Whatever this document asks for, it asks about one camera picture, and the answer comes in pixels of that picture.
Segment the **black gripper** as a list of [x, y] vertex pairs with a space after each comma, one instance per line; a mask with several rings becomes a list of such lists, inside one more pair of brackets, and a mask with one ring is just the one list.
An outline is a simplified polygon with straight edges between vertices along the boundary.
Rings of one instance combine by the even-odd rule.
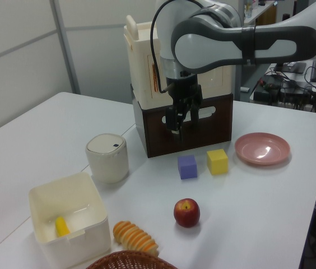
[[165, 109], [166, 129], [179, 134], [185, 120], [184, 111], [190, 110], [192, 127], [199, 128], [199, 109], [202, 104], [202, 89], [197, 75], [181, 78], [167, 78], [168, 94], [173, 106]]

